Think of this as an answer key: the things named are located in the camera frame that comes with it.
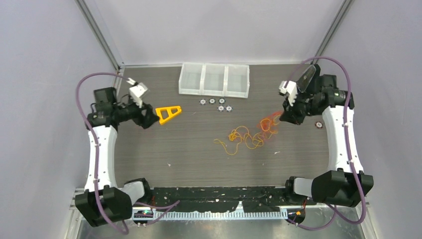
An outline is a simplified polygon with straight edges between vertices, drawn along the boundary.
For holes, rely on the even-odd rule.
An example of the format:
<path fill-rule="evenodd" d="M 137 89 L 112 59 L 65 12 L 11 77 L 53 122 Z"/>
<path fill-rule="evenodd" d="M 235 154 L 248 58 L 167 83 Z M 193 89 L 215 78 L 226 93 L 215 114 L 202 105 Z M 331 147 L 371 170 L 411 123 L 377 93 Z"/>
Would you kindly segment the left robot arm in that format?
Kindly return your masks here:
<path fill-rule="evenodd" d="M 147 129 L 159 121 L 153 107 L 143 101 L 148 88 L 138 84 L 129 88 L 128 103 L 119 103 L 116 88 L 94 91 L 95 102 L 87 121 L 90 140 L 89 173 L 84 192 L 75 197 L 75 206 L 92 227 L 106 225 L 107 216 L 113 223 L 131 218 L 137 202 L 147 206 L 153 194 L 145 178 L 133 179 L 119 188 L 115 179 L 114 151 L 118 125 L 133 121 Z"/>

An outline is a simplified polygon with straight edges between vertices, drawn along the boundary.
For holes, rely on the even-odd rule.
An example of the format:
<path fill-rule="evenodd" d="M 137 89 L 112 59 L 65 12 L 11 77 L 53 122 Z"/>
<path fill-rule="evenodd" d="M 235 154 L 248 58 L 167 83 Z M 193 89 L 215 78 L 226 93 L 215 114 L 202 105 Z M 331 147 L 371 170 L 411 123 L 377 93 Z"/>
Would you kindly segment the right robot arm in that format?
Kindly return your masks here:
<path fill-rule="evenodd" d="M 329 153 L 326 173 L 314 179 L 291 176 L 286 181 L 285 200 L 294 205 L 311 198 L 316 203 L 356 207 L 374 180 L 364 173 L 358 157 L 352 94 L 337 87 L 335 75 L 282 81 L 279 94 L 285 97 L 280 121 L 300 125 L 305 117 L 322 116 Z"/>

